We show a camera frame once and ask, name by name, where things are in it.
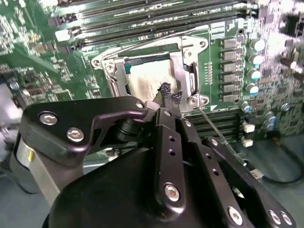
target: white connector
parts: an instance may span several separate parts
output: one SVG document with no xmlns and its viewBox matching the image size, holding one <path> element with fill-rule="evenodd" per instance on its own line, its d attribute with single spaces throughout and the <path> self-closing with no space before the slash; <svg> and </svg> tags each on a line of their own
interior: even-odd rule
<svg viewBox="0 0 304 228">
<path fill-rule="evenodd" d="M 241 141 L 242 141 L 243 146 L 246 148 L 253 145 L 252 139 L 245 139 L 244 137 L 242 137 Z"/>
<path fill-rule="evenodd" d="M 242 125 L 243 125 L 244 132 L 246 132 L 246 133 L 254 132 L 255 129 L 256 129 L 256 126 L 255 126 L 255 125 L 250 124 L 250 123 L 247 123 L 246 121 L 244 121 L 244 122 L 242 123 Z"/>
</svg>

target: black metal bracket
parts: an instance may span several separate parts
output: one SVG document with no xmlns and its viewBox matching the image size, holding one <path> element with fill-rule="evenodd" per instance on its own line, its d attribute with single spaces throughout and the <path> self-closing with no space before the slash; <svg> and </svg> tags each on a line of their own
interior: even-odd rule
<svg viewBox="0 0 304 228">
<path fill-rule="evenodd" d="M 143 119 L 147 112 L 144 104 L 132 96 L 34 104 L 24 111 L 19 133 L 27 146 L 64 166 L 76 166 L 93 146 L 95 130 L 100 130 L 101 142 L 115 122 Z M 43 124 L 39 120 L 42 114 L 53 114 L 58 122 Z M 82 141 L 67 138 L 71 128 L 82 131 Z"/>
</svg>

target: surface-mount component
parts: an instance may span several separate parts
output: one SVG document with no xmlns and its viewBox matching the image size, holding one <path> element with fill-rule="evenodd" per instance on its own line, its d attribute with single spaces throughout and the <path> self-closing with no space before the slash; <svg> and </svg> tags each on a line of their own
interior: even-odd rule
<svg viewBox="0 0 304 228">
<path fill-rule="evenodd" d="M 237 47 L 237 39 L 236 38 L 230 38 L 223 40 L 223 48 L 236 48 Z"/>
</svg>

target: motherboard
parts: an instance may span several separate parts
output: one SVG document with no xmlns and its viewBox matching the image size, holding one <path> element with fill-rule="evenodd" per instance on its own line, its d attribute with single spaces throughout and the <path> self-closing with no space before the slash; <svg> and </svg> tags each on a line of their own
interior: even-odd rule
<svg viewBox="0 0 304 228">
<path fill-rule="evenodd" d="M 21 109 L 163 82 L 200 137 L 304 131 L 304 4 L 294 0 L 0 0 L 0 77 Z"/>
</svg>

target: wire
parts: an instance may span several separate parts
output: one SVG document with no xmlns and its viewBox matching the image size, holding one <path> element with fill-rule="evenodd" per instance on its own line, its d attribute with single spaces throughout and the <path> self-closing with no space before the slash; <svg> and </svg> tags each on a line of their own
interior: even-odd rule
<svg viewBox="0 0 304 228">
<path fill-rule="evenodd" d="M 289 186 L 289 185 L 294 185 L 294 184 L 301 183 L 304 179 L 304 163 L 286 145 L 282 144 L 282 142 L 280 141 L 280 139 L 278 137 L 272 137 L 271 139 L 273 140 L 273 142 L 276 145 L 278 145 L 285 152 L 285 154 L 291 160 L 293 160 L 298 165 L 298 167 L 300 168 L 300 175 L 297 178 L 295 178 L 294 180 L 289 180 L 289 181 L 274 180 L 274 179 L 269 178 L 267 176 L 263 176 L 262 180 L 267 181 L 271 184 L 276 184 L 276 185 L 281 185 L 281 186 Z"/>
</svg>

